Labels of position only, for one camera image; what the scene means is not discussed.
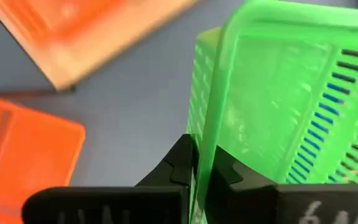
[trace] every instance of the orange plastic tray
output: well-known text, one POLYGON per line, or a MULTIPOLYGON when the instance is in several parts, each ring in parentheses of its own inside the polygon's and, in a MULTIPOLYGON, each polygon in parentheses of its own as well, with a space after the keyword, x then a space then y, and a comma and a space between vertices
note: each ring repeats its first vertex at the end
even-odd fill
POLYGON ((21 223, 39 190, 68 185, 84 127, 0 100, 0 223, 21 223))
POLYGON ((0 20, 58 90, 198 0, 0 0, 0 20))

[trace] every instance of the plastic basket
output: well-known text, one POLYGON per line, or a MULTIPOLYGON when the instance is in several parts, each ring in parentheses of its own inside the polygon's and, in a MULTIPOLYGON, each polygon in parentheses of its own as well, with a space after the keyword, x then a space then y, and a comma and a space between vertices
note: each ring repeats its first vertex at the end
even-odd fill
POLYGON ((21 223, 28 197, 69 184, 84 138, 82 125, 0 100, 0 223, 21 223))
POLYGON ((252 1, 196 42, 187 132, 277 183, 358 183, 358 10, 252 1))

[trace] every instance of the gray table surface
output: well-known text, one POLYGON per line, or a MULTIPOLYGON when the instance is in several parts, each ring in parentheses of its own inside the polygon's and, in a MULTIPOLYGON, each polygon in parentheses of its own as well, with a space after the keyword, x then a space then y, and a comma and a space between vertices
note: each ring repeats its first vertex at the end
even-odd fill
MULTIPOLYGON (((86 141, 71 185, 132 186, 185 132, 197 34, 223 24, 241 2, 199 3, 101 67, 72 94, 11 100, 84 124, 86 141)), ((356 5, 356 0, 303 2, 356 5)), ((0 25, 0 89, 6 86, 51 88, 0 25)))

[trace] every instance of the orange tray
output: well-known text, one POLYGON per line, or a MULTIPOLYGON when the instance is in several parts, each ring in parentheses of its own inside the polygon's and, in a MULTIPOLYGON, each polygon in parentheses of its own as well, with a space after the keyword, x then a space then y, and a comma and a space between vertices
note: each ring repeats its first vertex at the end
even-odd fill
POLYGON ((84 127, 0 100, 0 223, 22 223, 39 190, 69 184, 84 127))
POLYGON ((198 0, 0 0, 0 20, 57 90, 198 0))

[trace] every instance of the green plastic basket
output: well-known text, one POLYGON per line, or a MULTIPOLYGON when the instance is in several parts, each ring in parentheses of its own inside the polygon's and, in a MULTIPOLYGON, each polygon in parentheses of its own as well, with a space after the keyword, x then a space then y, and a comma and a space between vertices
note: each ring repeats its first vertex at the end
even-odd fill
POLYGON ((358 183, 358 10, 243 5, 196 42, 187 132, 204 208, 216 145, 278 183, 358 183))

